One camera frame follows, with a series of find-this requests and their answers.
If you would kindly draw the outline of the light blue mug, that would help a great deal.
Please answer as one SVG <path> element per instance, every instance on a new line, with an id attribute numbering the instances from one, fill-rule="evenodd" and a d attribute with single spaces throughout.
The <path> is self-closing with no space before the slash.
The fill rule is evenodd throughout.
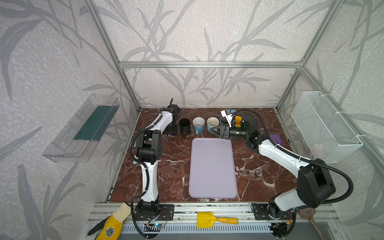
<path id="1" fill-rule="evenodd" d="M 220 120 L 216 117 L 210 117 L 207 120 L 207 129 L 208 131 L 214 127 L 217 127 L 220 124 Z"/>

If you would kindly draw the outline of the black ceramic mug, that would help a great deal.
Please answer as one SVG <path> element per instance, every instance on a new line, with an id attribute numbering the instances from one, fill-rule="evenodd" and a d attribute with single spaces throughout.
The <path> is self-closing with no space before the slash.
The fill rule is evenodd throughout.
<path id="1" fill-rule="evenodd" d="M 187 135 L 191 133 L 191 121 L 189 119 L 181 119 L 179 121 L 179 129 L 180 133 L 182 134 L 183 138 L 186 138 Z"/>

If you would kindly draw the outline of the yellow ceramic mug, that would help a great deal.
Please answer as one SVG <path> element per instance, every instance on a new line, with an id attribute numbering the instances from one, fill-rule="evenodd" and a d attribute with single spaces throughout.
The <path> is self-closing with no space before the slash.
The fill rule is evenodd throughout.
<path id="1" fill-rule="evenodd" d="M 243 122 L 242 117 L 240 117 L 240 116 L 236 116 L 235 117 L 235 126 L 236 127 L 241 127 L 242 126 L 242 122 Z"/>

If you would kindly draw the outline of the teal blue mug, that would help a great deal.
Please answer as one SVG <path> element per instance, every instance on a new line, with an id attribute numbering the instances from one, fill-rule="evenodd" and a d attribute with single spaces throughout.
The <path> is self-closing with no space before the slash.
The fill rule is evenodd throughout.
<path id="1" fill-rule="evenodd" d="M 202 117 L 196 117 L 193 119 L 193 126 L 196 136 L 200 135 L 204 131 L 205 119 Z"/>

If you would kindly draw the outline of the grey ceramic mug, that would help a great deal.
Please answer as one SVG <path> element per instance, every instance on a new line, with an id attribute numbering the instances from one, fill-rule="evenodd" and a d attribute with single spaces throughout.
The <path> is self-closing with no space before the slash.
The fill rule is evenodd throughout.
<path id="1" fill-rule="evenodd" d="M 228 121 L 227 121 L 226 117 L 221 117 L 220 118 L 220 122 L 221 122 L 222 125 L 227 125 L 228 124 Z"/>

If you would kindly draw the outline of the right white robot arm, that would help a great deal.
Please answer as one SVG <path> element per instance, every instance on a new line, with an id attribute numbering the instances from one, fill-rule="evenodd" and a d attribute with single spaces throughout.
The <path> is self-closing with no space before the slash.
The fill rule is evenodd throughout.
<path id="1" fill-rule="evenodd" d="M 227 122 L 209 129 L 211 134 L 226 140 L 242 139 L 249 149 L 284 167 L 297 179 L 296 188 L 269 201 L 268 211 L 272 217 L 291 209 L 315 209 L 321 204 L 341 202 L 353 193 L 354 183 L 346 173 L 328 166 L 321 159 L 311 160 L 298 155 L 274 141 L 264 119 L 256 111 L 225 109 L 221 115 Z M 336 192 L 331 172 L 348 183 L 347 191 L 334 199 L 330 198 Z"/>

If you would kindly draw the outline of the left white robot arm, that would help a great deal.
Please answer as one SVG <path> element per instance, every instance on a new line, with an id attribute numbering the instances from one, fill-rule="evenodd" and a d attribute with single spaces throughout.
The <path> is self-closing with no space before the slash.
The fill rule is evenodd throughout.
<path id="1" fill-rule="evenodd" d="M 136 211 L 140 214 L 158 215 L 160 212 L 159 191 L 157 186 L 158 163 L 163 153 L 162 135 L 175 136 L 179 127 L 177 119 L 181 109 L 170 102 L 165 108 L 158 109 L 158 116 L 146 128 L 140 130 L 129 146 L 132 160 L 141 165 L 143 190 Z"/>

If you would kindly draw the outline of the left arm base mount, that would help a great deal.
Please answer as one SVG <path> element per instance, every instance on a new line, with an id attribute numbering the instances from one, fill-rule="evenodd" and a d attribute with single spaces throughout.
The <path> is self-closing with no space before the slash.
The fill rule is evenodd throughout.
<path id="1" fill-rule="evenodd" d="M 160 221 L 172 221 L 174 218 L 175 205 L 138 205 L 134 208 L 134 218 L 136 221 L 149 221 L 152 219 Z"/>

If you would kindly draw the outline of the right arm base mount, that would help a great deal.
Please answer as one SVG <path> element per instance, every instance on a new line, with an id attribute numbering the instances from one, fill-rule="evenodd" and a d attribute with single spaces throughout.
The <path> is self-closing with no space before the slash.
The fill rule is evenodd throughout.
<path id="1" fill-rule="evenodd" d="M 291 220 L 294 211 L 281 211 L 278 207 L 270 204 L 252 203 L 251 210 L 256 220 Z"/>

